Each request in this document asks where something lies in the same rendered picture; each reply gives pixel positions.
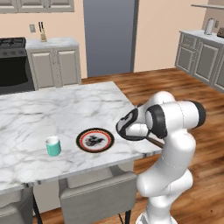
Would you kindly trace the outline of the black and red patterned plate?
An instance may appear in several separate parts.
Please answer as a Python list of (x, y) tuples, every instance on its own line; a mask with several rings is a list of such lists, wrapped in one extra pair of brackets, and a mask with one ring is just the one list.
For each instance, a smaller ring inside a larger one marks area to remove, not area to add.
[(77, 146), (89, 153), (106, 151), (114, 142), (114, 136), (108, 130), (101, 128), (85, 129), (76, 137)]

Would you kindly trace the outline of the white marble dining table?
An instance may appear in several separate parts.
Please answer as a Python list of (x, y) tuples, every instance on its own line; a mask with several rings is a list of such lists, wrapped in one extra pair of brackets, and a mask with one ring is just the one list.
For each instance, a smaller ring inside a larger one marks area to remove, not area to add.
[[(0, 194), (69, 179), (71, 186), (94, 183), (112, 165), (158, 154), (146, 141), (131, 142), (116, 133), (117, 122), (134, 106), (110, 82), (46, 88), (0, 96)], [(81, 150), (76, 137), (91, 128), (113, 134), (111, 148), (100, 153)], [(47, 153), (46, 139), (56, 136), (61, 153)]]

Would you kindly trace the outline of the teal cup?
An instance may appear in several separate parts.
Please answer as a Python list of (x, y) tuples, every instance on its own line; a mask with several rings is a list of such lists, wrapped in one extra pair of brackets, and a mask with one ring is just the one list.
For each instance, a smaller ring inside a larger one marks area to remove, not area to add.
[(49, 136), (45, 140), (45, 145), (50, 156), (55, 157), (61, 153), (60, 140), (57, 136)]

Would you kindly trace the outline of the beige base cupboard run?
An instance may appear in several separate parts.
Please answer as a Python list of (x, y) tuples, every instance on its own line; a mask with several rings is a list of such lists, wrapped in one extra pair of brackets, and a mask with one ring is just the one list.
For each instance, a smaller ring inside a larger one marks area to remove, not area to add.
[(73, 37), (27, 39), (25, 44), (36, 90), (81, 84), (79, 44)]

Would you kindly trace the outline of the grey door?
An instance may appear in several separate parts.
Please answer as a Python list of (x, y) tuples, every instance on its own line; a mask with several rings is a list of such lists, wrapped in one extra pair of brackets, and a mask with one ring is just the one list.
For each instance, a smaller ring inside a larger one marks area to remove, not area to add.
[(139, 0), (83, 0), (87, 76), (134, 70)]

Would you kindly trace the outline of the grey upholstered chair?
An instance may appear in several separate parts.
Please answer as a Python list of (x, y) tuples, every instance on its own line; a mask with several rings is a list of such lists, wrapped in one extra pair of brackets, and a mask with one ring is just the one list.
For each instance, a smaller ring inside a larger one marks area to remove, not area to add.
[(136, 196), (137, 175), (132, 171), (75, 188), (69, 188), (65, 178), (59, 181), (65, 224), (91, 224), (121, 213), (125, 213), (124, 224), (130, 224)]
[(32, 187), (0, 194), (0, 224), (33, 224), (33, 215), (43, 224)]

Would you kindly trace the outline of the wooden knife block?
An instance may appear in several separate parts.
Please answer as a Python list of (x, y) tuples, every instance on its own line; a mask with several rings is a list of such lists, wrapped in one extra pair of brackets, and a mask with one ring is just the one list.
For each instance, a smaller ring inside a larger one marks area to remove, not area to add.
[(41, 42), (47, 42), (47, 38), (46, 38), (46, 33), (45, 33), (43, 22), (38, 22), (38, 27), (39, 27), (39, 31), (40, 31), (40, 41)]

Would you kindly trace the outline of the grey base cupboard run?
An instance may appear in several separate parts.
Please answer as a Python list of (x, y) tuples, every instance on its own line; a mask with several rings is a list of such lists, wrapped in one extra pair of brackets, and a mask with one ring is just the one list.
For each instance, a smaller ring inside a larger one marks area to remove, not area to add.
[(224, 94), (224, 38), (180, 31), (175, 67)]

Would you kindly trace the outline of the black stove with oven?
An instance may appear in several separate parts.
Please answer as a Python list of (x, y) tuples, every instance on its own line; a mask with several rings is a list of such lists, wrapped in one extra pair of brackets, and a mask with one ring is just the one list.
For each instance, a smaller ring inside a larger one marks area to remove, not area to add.
[(0, 95), (34, 91), (25, 38), (0, 38)]

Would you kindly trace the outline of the white kettle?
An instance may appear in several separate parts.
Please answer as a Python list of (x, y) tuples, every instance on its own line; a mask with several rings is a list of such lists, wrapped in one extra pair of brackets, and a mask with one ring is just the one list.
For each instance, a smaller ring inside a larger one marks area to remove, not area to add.
[(214, 26), (214, 19), (213, 18), (209, 18), (206, 24), (206, 28), (204, 31), (205, 35), (211, 35), (212, 34), (212, 29)]

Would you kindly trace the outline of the beige wall cupboard run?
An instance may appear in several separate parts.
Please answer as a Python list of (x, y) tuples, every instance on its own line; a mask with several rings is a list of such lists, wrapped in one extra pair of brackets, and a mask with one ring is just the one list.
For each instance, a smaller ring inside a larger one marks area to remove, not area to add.
[(0, 14), (74, 12), (74, 0), (0, 0)]

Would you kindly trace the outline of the grey wall shelf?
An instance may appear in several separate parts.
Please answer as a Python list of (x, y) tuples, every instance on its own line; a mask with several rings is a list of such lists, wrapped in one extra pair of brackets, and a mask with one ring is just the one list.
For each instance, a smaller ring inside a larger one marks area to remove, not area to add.
[(214, 9), (214, 10), (224, 10), (224, 5), (213, 5), (213, 4), (191, 4), (192, 7)]

